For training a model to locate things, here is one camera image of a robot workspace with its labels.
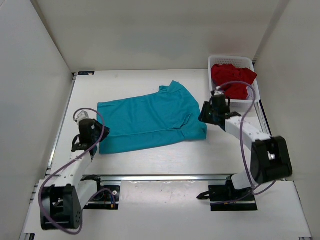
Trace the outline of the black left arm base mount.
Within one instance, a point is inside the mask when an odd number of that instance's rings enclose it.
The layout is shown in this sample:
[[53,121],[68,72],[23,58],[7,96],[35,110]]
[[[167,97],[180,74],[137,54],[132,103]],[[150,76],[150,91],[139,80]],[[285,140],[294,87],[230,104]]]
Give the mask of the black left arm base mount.
[[84,207],[85,210],[109,210],[119,209],[121,182],[120,181],[101,181],[98,190],[103,190]]

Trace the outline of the teal polo shirt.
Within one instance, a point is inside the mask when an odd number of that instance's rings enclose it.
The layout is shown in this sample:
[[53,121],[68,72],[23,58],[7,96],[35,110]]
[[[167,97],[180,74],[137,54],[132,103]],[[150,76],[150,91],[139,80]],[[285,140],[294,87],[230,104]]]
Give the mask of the teal polo shirt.
[[177,81],[161,85],[156,93],[99,102],[97,111],[97,120],[109,128],[99,146],[101,155],[207,138],[207,125],[198,120],[199,103]]

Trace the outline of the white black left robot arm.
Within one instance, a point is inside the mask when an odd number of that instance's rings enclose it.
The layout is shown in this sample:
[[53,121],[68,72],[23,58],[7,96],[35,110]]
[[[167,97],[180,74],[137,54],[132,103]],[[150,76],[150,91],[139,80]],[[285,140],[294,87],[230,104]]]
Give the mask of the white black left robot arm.
[[44,182],[39,190],[40,222],[45,231],[80,229],[86,204],[91,199],[100,200],[105,194],[100,178],[85,177],[84,173],[97,153],[98,143],[110,130],[90,118],[77,120],[77,124],[79,134],[72,141],[70,161],[53,173],[53,180]]

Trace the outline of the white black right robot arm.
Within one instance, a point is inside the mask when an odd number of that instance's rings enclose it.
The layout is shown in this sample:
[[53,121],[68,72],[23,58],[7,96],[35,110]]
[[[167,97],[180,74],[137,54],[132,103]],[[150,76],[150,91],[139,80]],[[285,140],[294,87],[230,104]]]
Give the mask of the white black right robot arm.
[[238,199],[243,189],[288,178],[293,167],[286,140],[263,133],[245,121],[245,116],[230,110],[230,100],[214,95],[204,102],[200,122],[219,126],[240,141],[244,172],[230,177],[224,193],[230,200]]

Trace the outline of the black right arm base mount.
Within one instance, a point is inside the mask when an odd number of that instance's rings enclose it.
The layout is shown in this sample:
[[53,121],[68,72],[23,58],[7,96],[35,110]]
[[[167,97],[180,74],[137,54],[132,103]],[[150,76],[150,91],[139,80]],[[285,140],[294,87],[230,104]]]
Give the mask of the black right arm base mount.
[[231,186],[209,185],[208,191],[200,193],[198,200],[209,200],[211,212],[257,211],[256,199],[251,188],[236,190]]

